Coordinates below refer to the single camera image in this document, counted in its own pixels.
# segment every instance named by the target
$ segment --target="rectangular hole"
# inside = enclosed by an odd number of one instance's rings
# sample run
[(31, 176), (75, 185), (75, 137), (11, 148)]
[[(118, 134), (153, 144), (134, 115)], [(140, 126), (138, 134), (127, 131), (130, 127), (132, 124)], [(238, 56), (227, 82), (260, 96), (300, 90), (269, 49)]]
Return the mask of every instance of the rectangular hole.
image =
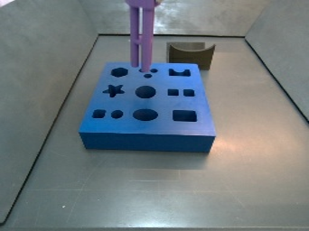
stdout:
[(169, 70), (169, 76), (185, 76), (189, 77), (191, 75), (191, 72), (189, 69), (183, 71), (175, 71), (174, 69)]
[(178, 89), (169, 89), (167, 94), (173, 97), (177, 97), (179, 95), (179, 90)]
[(195, 111), (189, 110), (174, 110), (173, 120), (181, 122), (197, 122), (197, 113)]
[(191, 89), (185, 89), (183, 90), (183, 96), (185, 97), (195, 97), (195, 92)]

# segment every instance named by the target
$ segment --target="circular hole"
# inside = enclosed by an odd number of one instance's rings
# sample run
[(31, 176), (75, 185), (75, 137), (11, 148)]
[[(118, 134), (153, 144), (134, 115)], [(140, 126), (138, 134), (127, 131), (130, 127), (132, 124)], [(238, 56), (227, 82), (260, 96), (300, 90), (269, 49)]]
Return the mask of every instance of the circular hole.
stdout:
[(151, 78), (153, 77), (153, 75), (151, 74), (146, 74), (146, 75), (143, 75), (146, 78)]
[(155, 89), (150, 86), (142, 86), (135, 90), (135, 94), (140, 98), (151, 98), (155, 96)]
[(116, 110), (111, 113), (112, 118), (119, 119), (123, 116), (123, 112)]
[(142, 71), (142, 69), (139, 69), (139, 72), (140, 72), (140, 73), (144, 73), (144, 72), (147, 72), (147, 71)]
[(111, 75), (115, 77), (123, 77), (128, 75), (128, 70), (123, 68), (112, 69), (111, 70)]
[(132, 113), (132, 117), (140, 121), (151, 121), (158, 118), (158, 113), (151, 109), (140, 109)]
[(92, 112), (92, 118), (94, 119), (102, 119), (102, 118), (104, 118), (104, 116), (106, 116), (104, 110), (102, 110), (102, 109), (94, 110), (94, 112)]

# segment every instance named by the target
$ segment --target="blue shape sorter block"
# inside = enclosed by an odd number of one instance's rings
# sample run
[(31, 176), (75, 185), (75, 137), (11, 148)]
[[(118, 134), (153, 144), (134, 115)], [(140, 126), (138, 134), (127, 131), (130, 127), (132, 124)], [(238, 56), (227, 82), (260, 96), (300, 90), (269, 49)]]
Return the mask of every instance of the blue shape sorter block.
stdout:
[(209, 152), (215, 136), (195, 64), (106, 64), (80, 123), (87, 149)]

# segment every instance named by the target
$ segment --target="star-shaped hole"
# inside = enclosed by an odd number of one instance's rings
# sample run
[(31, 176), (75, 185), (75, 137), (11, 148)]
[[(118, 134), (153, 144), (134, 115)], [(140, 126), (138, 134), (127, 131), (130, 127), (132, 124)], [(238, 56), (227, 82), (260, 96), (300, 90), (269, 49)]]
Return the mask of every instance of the star-shaped hole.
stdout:
[(123, 85), (119, 85), (119, 86), (108, 85), (108, 90), (103, 91), (103, 93), (110, 94), (110, 97), (115, 97), (116, 94), (124, 93), (124, 91), (120, 89), (122, 87), (123, 87)]

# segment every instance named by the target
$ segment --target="table surface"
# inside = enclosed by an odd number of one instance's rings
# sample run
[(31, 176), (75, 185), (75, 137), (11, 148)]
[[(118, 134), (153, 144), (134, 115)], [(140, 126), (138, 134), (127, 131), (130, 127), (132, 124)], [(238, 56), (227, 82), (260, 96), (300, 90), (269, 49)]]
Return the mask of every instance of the table surface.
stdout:
[(277, 81), (241, 38), (155, 37), (154, 62), (166, 62), (167, 42), (217, 45), (201, 71), (211, 152), (83, 148), (104, 64), (130, 60), (130, 38), (102, 36), (3, 228), (309, 227), (309, 129)]

